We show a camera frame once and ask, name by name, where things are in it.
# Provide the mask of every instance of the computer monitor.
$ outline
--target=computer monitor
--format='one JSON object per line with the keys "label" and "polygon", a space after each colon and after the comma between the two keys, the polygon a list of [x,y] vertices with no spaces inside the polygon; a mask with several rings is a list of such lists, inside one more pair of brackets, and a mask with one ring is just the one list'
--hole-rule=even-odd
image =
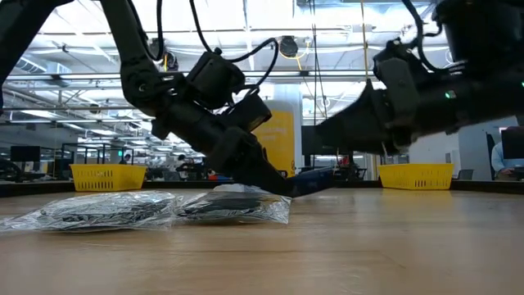
{"label": "computer monitor", "polygon": [[[336,155],[337,148],[327,145],[318,135],[315,126],[302,126],[302,155]],[[338,148],[339,154],[346,154],[347,148]]]}
{"label": "computer monitor", "polygon": [[504,159],[524,159],[524,129],[506,129],[501,136]]}
{"label": "computer monitor", "polygon": [[37,146],[12,146],[11,161],[40,161],[40,147]]}

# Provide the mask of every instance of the yellow basket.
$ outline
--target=yellow basket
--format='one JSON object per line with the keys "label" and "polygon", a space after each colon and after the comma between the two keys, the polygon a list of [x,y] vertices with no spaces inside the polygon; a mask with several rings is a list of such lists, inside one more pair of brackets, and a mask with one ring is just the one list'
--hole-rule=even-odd
{"label": "yellow basket", "polygon": [[140,189],[147,167],[112,164],[71,165],[77,192],[118,192]]}
{"label": "yellow basket", "polygon": [[379,166],[384,188],[449,189],[453,164],[400,164]]}

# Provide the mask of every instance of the desk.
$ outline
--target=desk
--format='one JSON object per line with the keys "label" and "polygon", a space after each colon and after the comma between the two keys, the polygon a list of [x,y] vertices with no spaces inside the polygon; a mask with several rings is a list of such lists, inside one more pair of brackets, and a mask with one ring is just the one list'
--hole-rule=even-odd
{"label": "desk", "polygon": [[[70,196],[3,198],[0,216]],[[291,210],[289,225],[0,236],[1,294],[524,293],[524,197],[331,189]]]}

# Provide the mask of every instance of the cable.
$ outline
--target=cable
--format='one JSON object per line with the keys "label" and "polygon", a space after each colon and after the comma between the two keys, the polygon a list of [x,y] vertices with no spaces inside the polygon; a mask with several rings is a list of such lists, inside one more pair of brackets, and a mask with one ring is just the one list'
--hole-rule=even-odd
{"label": "cable", "polygon": [[364,22],[364,0],[360,0],[360,12],[362,13],[362,38],[364,39],[364,69],[366,80],[368,80],[368,40],[366,40],[366,23]]}
{"label": "cable", "polygon": [[[315,0],[309,0],[309,12],[311,12],[311,9],[313,10],[313,16],[316,16],[316,6],[315,6]],[[320,92],[322,94],[322,100],[324,105],[324,114],[325,119],[328,118],[328,107],[326,107],[326,96],[324,95],[324,87],[322,83],[322,75],[320,74],[320,62],[318,61],[318,49],[317,49],[317,25],[315,23],[311,26],[312,32],[313,32],[313,42],[314,42],[314,75],[315,75],[315,95],[314,99],[315,102],[317,102],[317,94],[316,94],[316,88],[317,88],[317,71],[318,71],[318,81],[320,83]]]}
{"label": "cable", "polygon": [[202,33],[202,28],[200,27],[200,21],[198,21],[197,9],[195,8],[195,1],[189,0],[189,5],[191,5],[191,13],[193,14],[193,20],[195,21],[196,32],[198,33],[198,38],[204,46],[207,52],[213,52],[211,47],[207,44],[204,34]]}
{"label": "cable", "polygon": [[426,54],[424,54],[423,45],[422,45],[422,40],[424,39],[424,23],[422,22],[422,19],[420,18],[420,15],[418,14],[417,9],[411,3],[411,0],[402,0],[402,3],[408,9],[409,13],[415,20],[415,25],[417,26],[417,37],[415,40],[417,42],[418,57],[420,58],[420,61],[427,67],[427,69],[432,70],[436,73],[448,72],[446,69],[439,69],[435,67],[427,60]]}
{"label": "cable", "polygon": [[149,45],[147,44],[147,34],[144,31],[144,28],[142,27],[142,22],[140,21],[140,17],[137,13],[137,8],[133,4],[133,0],[128,0],[129,7],[131,8],[131,12],[134,15],[135,20],[137,21],[137,27],[138,27],[138,33],[142,36],[140,39],[142,41],[142,46],[146,49],[146,54],[153,60],[153,61],[161,61],[164,56],[164,31],[162,29],[162,0],[156,0],[156,30],[158,33],[158,53],[155,55],[151,53],[151,49],[149,48]]}
{"label": "cable", "polygon": [[439,29],[436,31],[436,33],[425,33],[424,37],[436,37],[440,34],[442,34],[442,24],[440,22],[436,23],[436,25],[439,27]]}
{"label": "cable", "polygon": [[250,52],[244,54],[243,56],[241,57],[237,57],[237,58],[233,58],[233,59],[230,59],[230,60],[227,60],[227,61],[230,61],[230,62],[239,62],[239,61],[244,61],[246,60],[248,57],[254,55],[255,53],[259,52],[260,49],[268,46],[268,44],[270,43],[276,43],[277,44],[277,49],[279,49],[279,46],[278,46],[278,41],[275,39],[275,38],[269,38],[267,40],[265,40],[263,43],[261,43],[259,46],[255,47],[255,49],[251,50]]}
{"label": "cable", "polygon": [[[313,93],[311,92],[311,89],[309,88],[308,82],[305,80],[305,77],[302,76],[302,79],[304,80],[305,87],[308,89],[309,95],[314,99],[314,97],[313,97]],[[322,110],[320,109],[320,107],[317,106],[317,108],[318,108],[318,111],[320,111],[320,114],[321,114],[325,119],[327,119],[327,118],[328,118],[327,115],[324,114],[324,113],[322,113]]]}
{"label": "cable", "polygon": [[[196,32],[198,33],[198,38],[200,39],[202,45],[204,46],[204,48],[206,49],[207,52],[213,52],[211,50],[211,47],[206,42],[206,39],[204,38],[204,34],[202,33],[202,28],[200,27],[200,21],[198,20],[197,8],[195,7],[195,1],[194,0],[189,0],[189,4],[191,5],[191,13],[193,14],[193,20],[195,21],[195,27],[196,27]],[[258,51],[260,51],[260,49],[266,47],[270,43],[275,43],[275,48],[276,48],[277,51],[275,52],[275,57],[273,57],[273,61],[271,63],[271,66],[269,66],[269,68],[268,68],[269,71],[266,72],[264,74],[264,76],[260,79],[260,81],[256,83],[257,86],[261,85],[262,82],[264,82],[264,80],[269,76],[269,73],[271,72],[271,70],[273,69],[275,63],[277,62],[277,56],[278,56],[278,52],[279,51],[278,51],[278,41],[275,38],[269,38],[269,39],[265,40],[263,43],[261,43],[255,49],[253,49],[252,51],[242,55],[241,57],[233,58],[233,59],[230,59],[230,60],[226,59],[226,61],[230,61],[230,62],[244,61],[247,58],[249,58],[250,56],[256,54]]]}

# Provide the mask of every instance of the yellow sign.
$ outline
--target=yellow sign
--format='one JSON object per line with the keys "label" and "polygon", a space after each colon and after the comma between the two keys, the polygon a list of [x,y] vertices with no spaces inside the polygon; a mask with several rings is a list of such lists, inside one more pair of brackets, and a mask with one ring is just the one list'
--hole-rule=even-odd
{"label": "yellow sign", "polygon": [[274,111],[267,122],[253,131],[265,147],[269,163],[277,170],[286,171],[287,177],[295,176],[295,130],[293,113]]}

